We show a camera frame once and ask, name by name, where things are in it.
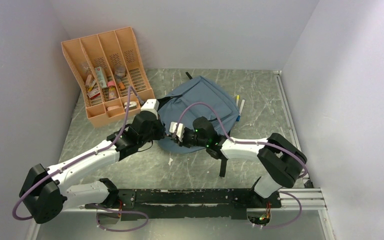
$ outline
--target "wooden organizer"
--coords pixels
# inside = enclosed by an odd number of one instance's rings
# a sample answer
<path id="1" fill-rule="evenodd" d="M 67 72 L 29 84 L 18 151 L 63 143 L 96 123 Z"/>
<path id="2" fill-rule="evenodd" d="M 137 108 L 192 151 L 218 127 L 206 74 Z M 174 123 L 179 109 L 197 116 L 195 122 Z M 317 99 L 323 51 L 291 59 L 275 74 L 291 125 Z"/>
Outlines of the wooden organizer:
<path id="1" fill-rule="evenodd" d="M 133 86 L 144 101 L 155 98 L 131 27 L 63 41 L 61 44 L 62 53 L 83 94 L 87 119 L 94 127 L 101 127 L 125 117 L 123 103 L 127 102 L 128 86 Z M 88 75 L 97 79 L 95 68 L 102 67 L 108 81 L 115 80 L 114 70 L 118 65 L 126 68 L 126 76 L 121 80 L 126 88 L 121 90 L 116 84 L 118 98 L 108 101 L 108 89 L 101 88 L 97 84 L 95 87 L 99 88 L 100 96 L 90 100 L 85 86 Z M 139 101 L 133 92 L 130 101 L 135 101 L 137 104 L 136 109 L 129 110 L 129 116 L 133 116 L 141 111 Z M 113 106 L 120 107 L 107 110 Z"/>

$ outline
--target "wall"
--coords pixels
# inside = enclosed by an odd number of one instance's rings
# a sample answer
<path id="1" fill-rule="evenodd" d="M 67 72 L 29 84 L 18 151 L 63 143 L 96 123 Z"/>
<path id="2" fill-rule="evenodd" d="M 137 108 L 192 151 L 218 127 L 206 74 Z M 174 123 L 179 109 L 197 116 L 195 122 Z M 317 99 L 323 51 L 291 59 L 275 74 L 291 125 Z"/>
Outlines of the wall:
<path id="1" fill-rule="evenodd" d="M 68 35 L 45 0 L 0 0 L 0 239 L 24 239 L 11 216 L 28 170 L 58 162 L 77 83 L 62 55 Z M 27 216 L 20 207 L 18 214 Z"/>
<path id="2" fill-rule="evenodd" d="M 71 38 L 132 26 L 148 68 L 280 70 L 318 0 L 51 0 Z"/>
<path id="3" fill-rule="evenodd" d="M 384 239 L 384 0 L 321 0 L 282 80 L 337 239 Z"/>

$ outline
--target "gray marble tabletop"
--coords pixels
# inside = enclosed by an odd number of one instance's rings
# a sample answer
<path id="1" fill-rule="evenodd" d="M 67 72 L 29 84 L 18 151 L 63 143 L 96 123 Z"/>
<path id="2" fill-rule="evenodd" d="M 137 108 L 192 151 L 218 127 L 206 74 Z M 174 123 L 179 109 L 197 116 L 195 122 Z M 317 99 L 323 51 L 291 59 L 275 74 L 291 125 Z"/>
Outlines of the gray marble tabletop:
<path id="1" fill-rule="evenodd" d="M 232 98 L 240 95 L 241 99 L 245 99 L 240 121 L 231 130 L 232 137 L 260 139 L 271 133 L 280 133 L 291 141 L 292 136 L 283 109 L 285 106 L 272 71 L 147 69 L 146 75 L 158 99 L 186 82 L 188 77 L 185 72 L 193 77 L 201 75 L 215 81 Z M 119 121 L 94 128 L 86 117 L 85 103 L 80 95 L 59 162 L 91 149 L 121 126 L 122 121 Z M 147 143 L 142 149 L 149 146 L 150 143 Z M 210 157 L 204 150 L 176 154 L 163 151 L 154 144 L 149 150 L 93 172 L 80 183 L 87 184 L 100 178 L 109 178 L 120 189 L 250 188 L 258 177 L 267 174 L 258 160 L 247 159 L 227 161 L 226 177 L 219 177 L 219 171 L 220 160 Z M 299 179 L 295 187 L 302 188 L 303 181 Z"/>

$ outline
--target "marble surface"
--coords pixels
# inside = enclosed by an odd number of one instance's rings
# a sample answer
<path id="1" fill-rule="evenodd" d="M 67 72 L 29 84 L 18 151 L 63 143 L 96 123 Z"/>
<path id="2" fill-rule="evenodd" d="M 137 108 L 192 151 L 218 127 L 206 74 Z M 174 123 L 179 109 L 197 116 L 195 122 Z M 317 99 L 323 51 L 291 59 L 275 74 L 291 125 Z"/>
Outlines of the marble surface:
<path id="1" fill-rule="evenodd" d="M 291 141 L 284 105 L 272 71 L 147 69 L 146 75 L 155 97 L 162 98 L 188 80 L 185 72 L 213 80 L 232 97 L 239 94 L 245 99 L 240 121 L 231 130 L 232 137 L 260 139 L 280 133 Z M 94 128 L 86 117 L 80 95 L 59 162 L 91 149 L 121 126 L 122 121 L 119 121 Z M 259 161 L 246 159 L 230 159 L 224 178 L 219 177 L 219 171 L 220 160 L 210 157 L 205 150 L 176 154 L 163 151 L 154 144 L 149 150 L 93 172 L 80 183 L 109 178 L 120 189 L 250 188 L 258 177 L 268 174 Z M 303 188 L 303 181 L 299 179 L 295 187 Z"/>

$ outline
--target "bag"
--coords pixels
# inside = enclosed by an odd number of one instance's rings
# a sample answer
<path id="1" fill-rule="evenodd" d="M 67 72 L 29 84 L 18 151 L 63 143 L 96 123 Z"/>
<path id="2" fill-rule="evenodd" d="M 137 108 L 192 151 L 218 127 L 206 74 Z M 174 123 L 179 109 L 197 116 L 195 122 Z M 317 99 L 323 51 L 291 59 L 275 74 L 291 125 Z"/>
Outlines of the bag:
<path id="1" fill-rule="evenodd" d="M 165 124 L 166 134 L 170 134 L 170 123 L 177 122 L 182 112 L 193 103 L 204 102 L 210 105 L 217 112 L 228 132 L 232 129 L 239 116 L 239 110 L 233 97 L 215 82 L 202 76 L 197 76 L 181 84 L 158 101 L 160 102 L 158 114 Z M 193 129 L 192 122 L 202 116 L 212 123 L 218 134 L 224 134 L 216 115 L 204 105 L 195 105 L 190 108 L 183 116 L 181 123 L 185 127 Z M 162 149 L 177 154 L 192 153 L 204 149 L 198 146 L 181 147 L 170 138 L 163 138 L 157 142 Z"/>

